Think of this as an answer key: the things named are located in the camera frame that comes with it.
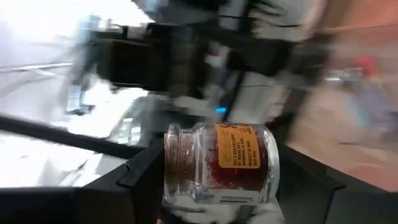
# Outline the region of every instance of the jar label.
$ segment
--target jar label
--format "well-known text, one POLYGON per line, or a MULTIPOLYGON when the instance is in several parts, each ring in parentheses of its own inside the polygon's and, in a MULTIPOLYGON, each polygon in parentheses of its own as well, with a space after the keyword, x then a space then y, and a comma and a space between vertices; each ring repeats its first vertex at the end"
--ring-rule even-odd
POLYGON ((259 145, 253 128, 247 124, 216 124, 218 163, 222 168, 257 169, 259 145))

